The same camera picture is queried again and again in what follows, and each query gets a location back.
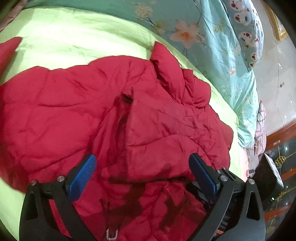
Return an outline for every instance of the tiled floor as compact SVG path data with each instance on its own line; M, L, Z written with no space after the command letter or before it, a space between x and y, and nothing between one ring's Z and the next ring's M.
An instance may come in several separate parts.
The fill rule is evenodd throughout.
M252 0L264 30L263 56L254 73L266 109L267 135L296 118L296 49L288 37L279 42L261 0Z

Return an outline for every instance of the gold picture frame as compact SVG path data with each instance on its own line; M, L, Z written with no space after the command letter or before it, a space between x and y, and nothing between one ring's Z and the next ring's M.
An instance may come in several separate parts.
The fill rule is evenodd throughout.
M278 19L278 17L274 14L274 12L271 10L271 8L265 3L264 7L266 9L267 15L269 17L269 20L271 22L272 30L274 32L274 36L278 41L282 41L283 39L288 37L288 33L285 30L284 26Z

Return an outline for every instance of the gold ornament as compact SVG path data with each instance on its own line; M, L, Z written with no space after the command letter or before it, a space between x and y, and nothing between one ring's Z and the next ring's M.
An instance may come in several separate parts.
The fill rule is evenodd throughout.
M294 155L295 153L296 153L296 151L293 152L291 155L288 155L288 156L281 156L281 154L279 153L279 157L276 159L276 161L275 161L275 165L276 165L277 167L282 166L283 163L285 162L285 160L286 160L287 158L289 158L290 156Z
M269 228L266 229L266 233L268 234L269 232L271 232L272 230L275 230L274 226L270 226Z
M280 167L281 165L283 165L283 163L285 162L287 158L285 156L279 156L277 159L276 159L276 166L277 167Z
M296 187L293 187L293 188L291 188L290 190L288 190L288 191L285 191L285 192L281 192L278 196L277 196L277 198L276 198L276 201L279 201L279 200L281 200L282 198L283 198L283 196L286 194L286 193L288 193L288 192L290 192L290 191L292 191L292 190L294 190Z

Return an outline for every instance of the patterned pillowcase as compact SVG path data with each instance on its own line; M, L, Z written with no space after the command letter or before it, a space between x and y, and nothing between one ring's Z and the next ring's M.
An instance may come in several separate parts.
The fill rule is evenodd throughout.
M255 132L255 155L260 155L266 148L266 131L265 131L266 111L262 101L259 103L257 114L257 127Z
M251 0L222 0L233 30L239 39L246 65L252 69L260 60L264 34L258 13Z

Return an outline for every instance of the pillow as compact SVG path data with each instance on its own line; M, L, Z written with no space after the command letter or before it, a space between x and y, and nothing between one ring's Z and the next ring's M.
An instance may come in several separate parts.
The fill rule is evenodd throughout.
M266 111L262 101L259 103L257 114L257 126L255 132L255 155L260 155L266 148L266 130L265 130Z
M0 44L0 77L6 69L10 59L14 55L15 50L20 44L21 40L21 37L14 37Z
M246 66L251 70L260 60L264 34L251 0L222 0L233 30L239 40Z

